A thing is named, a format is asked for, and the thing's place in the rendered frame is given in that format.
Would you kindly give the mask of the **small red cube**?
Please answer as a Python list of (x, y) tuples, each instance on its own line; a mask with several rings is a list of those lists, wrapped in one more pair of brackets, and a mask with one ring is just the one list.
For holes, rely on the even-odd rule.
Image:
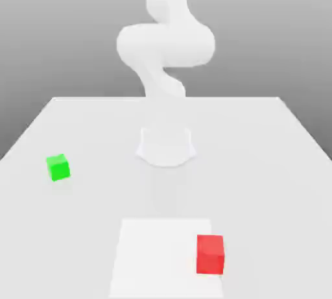
[(197, 235), (196, 272), (198, 274), (223, 275), (224, 260), (222, 235)]

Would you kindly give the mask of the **small green cube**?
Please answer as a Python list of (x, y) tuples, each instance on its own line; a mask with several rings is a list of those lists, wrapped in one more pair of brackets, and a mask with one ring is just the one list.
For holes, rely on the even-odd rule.
[(49, 176), (53, 182), (71, 176), (69, 162), (64, 154), (47, 157), (46, 163)]

